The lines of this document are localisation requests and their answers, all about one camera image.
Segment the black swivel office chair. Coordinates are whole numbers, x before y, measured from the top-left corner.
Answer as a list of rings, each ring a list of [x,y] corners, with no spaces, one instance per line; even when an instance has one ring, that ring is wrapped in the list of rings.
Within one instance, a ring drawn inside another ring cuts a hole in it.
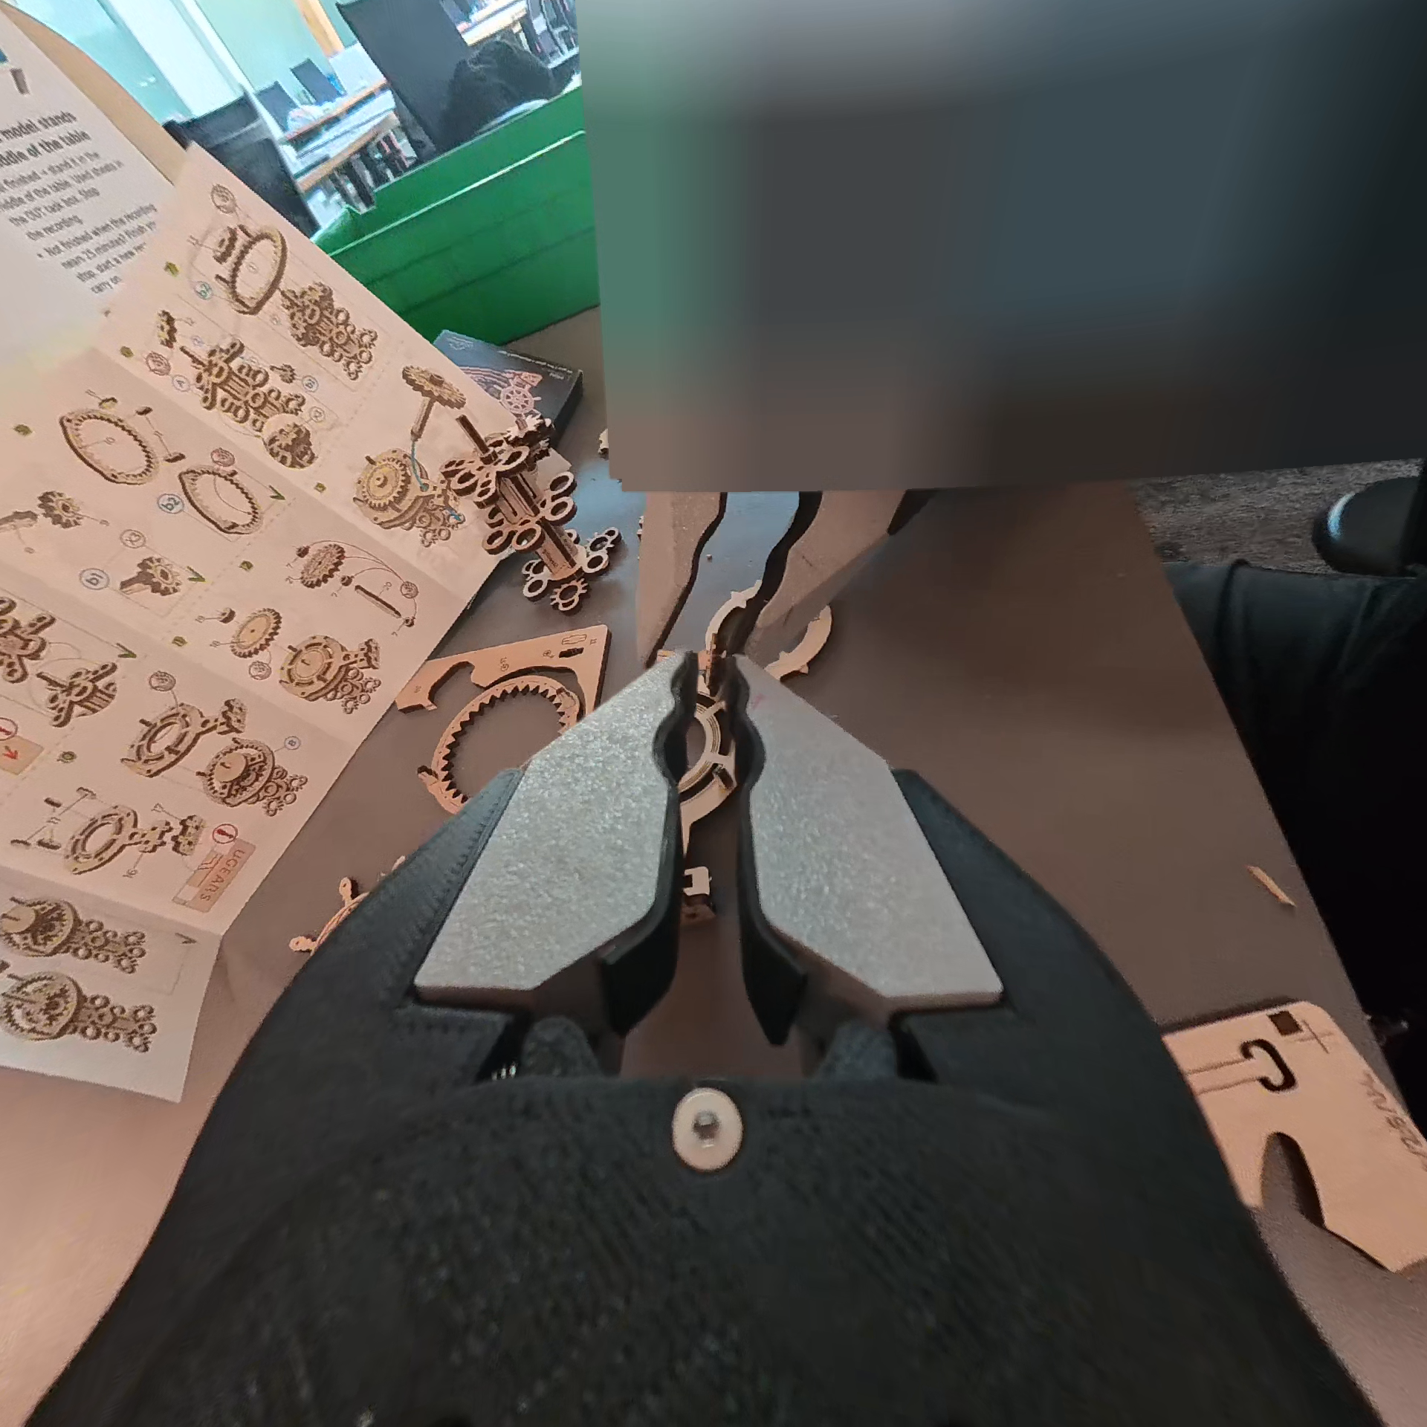
[[[1426,572],[1426,460],[1410,476],[1343,494],[1312,524],[1318,558],[1338,573],[1400,577]]]

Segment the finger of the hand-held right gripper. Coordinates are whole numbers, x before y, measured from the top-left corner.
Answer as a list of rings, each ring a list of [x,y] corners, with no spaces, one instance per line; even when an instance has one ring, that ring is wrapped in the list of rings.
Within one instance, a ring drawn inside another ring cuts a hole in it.
[[[635,650],[653,665],[698,576],[702,551],[722,523],[727,492],[648,492],[642,518]]]
[[[761,665],[779,654],[930,498],[932,491],[800,492],[737,620],[737,651]]]

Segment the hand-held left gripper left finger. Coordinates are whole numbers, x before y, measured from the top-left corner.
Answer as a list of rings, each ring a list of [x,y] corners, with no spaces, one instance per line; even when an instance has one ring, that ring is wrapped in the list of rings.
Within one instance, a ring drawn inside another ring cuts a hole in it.
[[[674,654],[529,757],[416,972],[420,1001],[623,1038],[669,992],[696,677],[696,655]]]

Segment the wooden frame offcut sheet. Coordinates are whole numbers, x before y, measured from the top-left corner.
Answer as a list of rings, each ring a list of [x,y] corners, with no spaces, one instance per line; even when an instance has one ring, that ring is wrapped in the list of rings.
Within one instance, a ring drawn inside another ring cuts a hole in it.
[[[608,665],[610,628],[592,625],[504,645],[429,658],[395,695],[400,711],[434,710],[436,688],[458,669],[469,672],[474,688],[485,690],[507,677],[527,672],[570,675],[581,698],[581,714],[596,706]]]

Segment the folded assembly instruction sheet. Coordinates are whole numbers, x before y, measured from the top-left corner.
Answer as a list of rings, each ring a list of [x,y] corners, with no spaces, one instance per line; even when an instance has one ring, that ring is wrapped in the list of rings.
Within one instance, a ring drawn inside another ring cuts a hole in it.
[[[179,1099],[221,940],[498,566],[498,399],[190,148],[3,403],[3,1066]]]

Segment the black high-back office chair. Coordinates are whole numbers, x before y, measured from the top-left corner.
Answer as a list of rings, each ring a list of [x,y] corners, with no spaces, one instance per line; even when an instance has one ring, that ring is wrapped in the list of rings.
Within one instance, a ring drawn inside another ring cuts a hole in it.
[[[194,119],[166,119],[164,130],[184,148],[201,147],[267,206],[309,238],[318,221],[284,162],[266,112],[249,94]]]

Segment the wooden ship wheel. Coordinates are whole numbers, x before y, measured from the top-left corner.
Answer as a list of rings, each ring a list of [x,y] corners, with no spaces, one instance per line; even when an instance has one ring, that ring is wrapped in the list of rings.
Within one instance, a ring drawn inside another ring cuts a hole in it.
[[[291,937],[289,948],[300,955],[317,953],[336,929],[362,907],[370,895],[372,886],[362,886],[353,877],[343,877],[337,884],[337,908],[327,918],[324,928],[315,935]]]

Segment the jagged-edged wooden offcut sheet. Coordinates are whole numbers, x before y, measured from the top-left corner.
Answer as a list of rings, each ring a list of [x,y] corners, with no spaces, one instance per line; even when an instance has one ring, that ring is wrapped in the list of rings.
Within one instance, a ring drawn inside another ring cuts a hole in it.
[[[1217,1140],[1243,1204],[1263,1204],[1275,1135],[1309,1165],[1329,1234],[1390,1272],[1426,1262],[1426,1137],[1312,1002],[1179,1027],[1164,1044]]]

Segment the black bundled jacket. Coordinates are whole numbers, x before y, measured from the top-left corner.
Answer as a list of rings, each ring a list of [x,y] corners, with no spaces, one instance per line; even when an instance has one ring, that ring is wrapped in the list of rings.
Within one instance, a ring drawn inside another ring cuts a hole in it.
[[[493,124],[531,101],[564,94],[577,75],[581,53],[544,61],[507,38],[488,38],[468,50],[446,92],[437,145],[453,148],[486,131]]]

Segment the black model box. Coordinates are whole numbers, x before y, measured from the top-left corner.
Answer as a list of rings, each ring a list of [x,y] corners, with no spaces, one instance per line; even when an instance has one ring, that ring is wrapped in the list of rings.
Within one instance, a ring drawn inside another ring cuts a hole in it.
[[[583,370],[555,366],[450,329],[440,331],[434,344],[513,415],[544,415],[555,436],[564,438],[583,396]]]

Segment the printed text sheet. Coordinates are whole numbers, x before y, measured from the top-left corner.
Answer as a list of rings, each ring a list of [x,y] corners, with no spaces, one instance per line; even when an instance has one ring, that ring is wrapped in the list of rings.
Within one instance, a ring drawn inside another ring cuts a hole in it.
[[[89,344],[183,166],[97,61],[3,5],[3,385]]]

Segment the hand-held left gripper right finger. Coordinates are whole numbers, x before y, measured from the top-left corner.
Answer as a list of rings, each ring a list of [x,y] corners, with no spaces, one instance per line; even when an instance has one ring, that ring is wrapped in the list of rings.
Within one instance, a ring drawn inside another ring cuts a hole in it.
[[[764,1038],[1004,998],[973,920],[889,764],[747,655],[739,735],[739,937]]]

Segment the black mesh office chair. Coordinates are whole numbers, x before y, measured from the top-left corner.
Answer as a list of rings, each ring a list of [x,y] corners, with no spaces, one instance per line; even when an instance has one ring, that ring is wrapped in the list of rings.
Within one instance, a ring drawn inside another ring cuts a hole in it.
[[[469,48],[495,36],[527,46],[510,30],[469,42],[440,2],[345,2],[337,8],[388,82],[402,130],[420,159],[450,151],[436,135],[453,73]]]

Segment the round slotted wooden plate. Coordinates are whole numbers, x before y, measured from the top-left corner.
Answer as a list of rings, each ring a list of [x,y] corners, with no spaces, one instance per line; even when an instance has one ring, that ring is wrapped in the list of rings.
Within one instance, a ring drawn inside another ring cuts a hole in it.
[[[719,812],[737,789],[737,740],[729,720],[729,706],[709,690],[709,654],[698,655],[695,738],[696,747],[680,776],[681,813],[681,924],[705,924],[716,915],[711,872],[703,864],[688,862],[688,846],[695,824]]]

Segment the green plastic bin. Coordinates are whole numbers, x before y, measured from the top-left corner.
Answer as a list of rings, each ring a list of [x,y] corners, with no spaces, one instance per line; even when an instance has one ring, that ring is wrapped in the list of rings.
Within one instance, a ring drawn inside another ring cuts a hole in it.
[[[332,258],[426,338],[505,344],[596,308],[585,131],[332,249]]]
[[[504,172],[585,128],[583,82],[557,98],[502,116],[461,147],[437,154],[376,190],[370,216],[395,222]]]

